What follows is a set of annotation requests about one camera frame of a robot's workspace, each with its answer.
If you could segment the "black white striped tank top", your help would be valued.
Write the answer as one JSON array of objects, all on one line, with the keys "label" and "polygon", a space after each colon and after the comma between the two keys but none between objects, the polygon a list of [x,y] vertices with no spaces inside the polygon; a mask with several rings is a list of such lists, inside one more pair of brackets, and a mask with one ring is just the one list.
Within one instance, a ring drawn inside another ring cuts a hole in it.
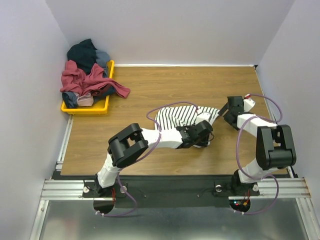
[{"label": "black white striped tank top", "polygon": [[203,112],[211,114],[209,123],[213,124],[218,117],[219,111],[218,108],[206,106],[199,106],[196,109],[193,105],[163,107],[155,116],[155,120],[158,123],[155,124],[155,128],[158,129],[160,127],[162,130],[170,130],[176,127],[195,125],[197,115]]}]

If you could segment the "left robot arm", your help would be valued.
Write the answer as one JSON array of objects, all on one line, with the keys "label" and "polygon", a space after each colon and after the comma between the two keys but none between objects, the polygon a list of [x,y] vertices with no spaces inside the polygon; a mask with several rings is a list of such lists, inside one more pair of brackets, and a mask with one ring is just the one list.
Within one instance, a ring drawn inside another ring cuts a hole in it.
[{"label": "left robot arm", "polygon": [[94,191],[100,197],[111,193],[119,172],[143,159],[146,150],[156,148],[188,149],[207,144],[213,132],[212,125],[203,120],[194,125],[172,129],[145,129],[132,123],[108,141],[106,160],[95,175]]}]

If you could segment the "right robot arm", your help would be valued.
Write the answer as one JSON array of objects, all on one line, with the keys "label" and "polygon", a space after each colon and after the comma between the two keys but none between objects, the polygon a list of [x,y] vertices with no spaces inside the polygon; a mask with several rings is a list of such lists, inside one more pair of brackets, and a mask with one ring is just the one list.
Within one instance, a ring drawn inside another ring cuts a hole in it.
[{"label": "right robot arm", "polygon": [[[227,103],[218,112],[219,116],[238,130],[235,150],[238,170],[230,182],[230,191],[235,195],[242,195],[264,177],[279,169],[294,166],[297,161],[291,127],[251,113],[250,110],[255,106],[251,96],[228,96]],[[256,147],[253,161],[242,167],[239,147],[244,131],[256,138]]]}]

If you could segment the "pink tank top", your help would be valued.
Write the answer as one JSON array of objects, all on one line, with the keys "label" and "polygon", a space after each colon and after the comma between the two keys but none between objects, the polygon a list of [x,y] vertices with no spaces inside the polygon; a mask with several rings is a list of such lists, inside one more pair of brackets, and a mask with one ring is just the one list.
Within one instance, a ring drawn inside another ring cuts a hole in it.
[{"label": "pink tank top", "polygon": [[91,107],[94,104],[94,97],[89,92],[85,95],[77,95],[76,102],[78,107]]}]

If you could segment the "grey blue tank top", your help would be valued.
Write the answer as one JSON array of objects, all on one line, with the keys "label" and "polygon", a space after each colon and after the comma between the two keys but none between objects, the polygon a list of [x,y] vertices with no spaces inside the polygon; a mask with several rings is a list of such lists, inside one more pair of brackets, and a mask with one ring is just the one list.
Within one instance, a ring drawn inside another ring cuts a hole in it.
[{"label": "grey blue tank top", "polygon": [[96,53],[96,63],[103,68],[103,77],[108,78],[109,77],[109,68],[108,68],[108,62],[111,60],[108,53],[105,51],[97,49],[95,51]]}]

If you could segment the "maroon tank top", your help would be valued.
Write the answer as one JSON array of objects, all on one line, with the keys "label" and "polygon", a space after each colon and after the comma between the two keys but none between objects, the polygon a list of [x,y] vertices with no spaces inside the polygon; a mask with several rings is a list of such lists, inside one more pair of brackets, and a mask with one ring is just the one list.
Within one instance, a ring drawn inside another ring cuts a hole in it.
[{"label": "maroon tank top", "polygon": [[74,92],[83,96],[111,85],[120,97],[127,98],[131,90],[112,78],[103,77],[103,73],[104,69],[95,63],[89,75],[86,75],[82,69],[77,67],[75,61],[68,60],[61,75],[60,92]]}]

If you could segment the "dark navy tank top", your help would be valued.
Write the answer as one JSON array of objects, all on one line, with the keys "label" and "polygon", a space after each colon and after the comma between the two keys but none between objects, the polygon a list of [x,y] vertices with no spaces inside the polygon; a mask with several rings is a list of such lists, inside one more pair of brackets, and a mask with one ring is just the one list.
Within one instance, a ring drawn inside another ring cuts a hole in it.
[{"label": "dark navy tank top", "polygon": [[74,61],[79,69],[89,75],[92,67],[97,63],[96,50],[92,40],[85,39],[69,49],[67,59]]}]

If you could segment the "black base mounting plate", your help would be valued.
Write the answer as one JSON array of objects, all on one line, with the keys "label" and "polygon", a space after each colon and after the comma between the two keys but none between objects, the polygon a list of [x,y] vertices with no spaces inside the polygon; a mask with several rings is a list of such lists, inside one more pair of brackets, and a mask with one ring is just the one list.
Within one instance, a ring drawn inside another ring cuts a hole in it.
[{"label": "black base mounting plate", "polygon": [[259,196],[258,184],[244,193],[230,190],[232,175],[122,175],[103,196],[95,181],[84,183],[82,196],[93,199],[95,210],[115,214],[116,209],[138,208],[228,208],[231,199]]}]

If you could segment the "yellow plastic bin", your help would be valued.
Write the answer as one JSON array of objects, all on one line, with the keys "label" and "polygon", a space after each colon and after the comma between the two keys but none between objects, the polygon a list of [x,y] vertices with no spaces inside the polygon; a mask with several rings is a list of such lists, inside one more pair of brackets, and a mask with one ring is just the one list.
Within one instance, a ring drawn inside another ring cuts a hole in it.
[{"label": "yellow plastic bin", "polygon": [[[112,77],[113,77],[114,65],[115,65],[115,63],[113,60],[110,60],[107,63],[107,66],[109,67],[109,77],[108,78],[112,79]],[[63,93],[63,94],[72,93],[73,94],[72,98],[74,99],[75,102],[77,101],[78,93],[70,92],[70,91],[61,92],[61,93]],[[109,97],[108,96],[103,97],[102,99],[98,100],[97,102],[94,101],[92,106],[87,106],[87,107],[79,107],[77,105],[75,108],[71,108],[71,107],[68,107],[68,103],[64,100],[61,105],[61,110],[67,114],[70,114],[70,115],[101,115],[101,114],[103,115],[103,114],[106,114],[108,111],[108,104],[109,104]]]}]

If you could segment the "aluminium frame rail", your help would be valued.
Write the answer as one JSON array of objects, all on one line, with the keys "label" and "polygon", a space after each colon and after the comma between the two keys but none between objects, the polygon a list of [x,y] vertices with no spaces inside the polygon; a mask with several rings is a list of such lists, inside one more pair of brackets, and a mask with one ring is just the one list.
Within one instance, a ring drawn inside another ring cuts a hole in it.
[{"label": "aluminium frame rail", "polygon": [[232,174],[126,175],[143,168],[165,150],[159,164],[171,166],[191,151],[192,142],[176,130],[121,127],[108,141],[107,167],[99,176],[63,176],[54,172],[43,184],[31,239],[156,240],[316,239],[306,222],[311,198],[307,183],[288,169],[287,178],[272,175],[279,166],[296,162],[289,127],[267,130],[258,124],[249,133],[253,147],[268,159],[264,168],[251,162],[246,173],[237,165]]}]

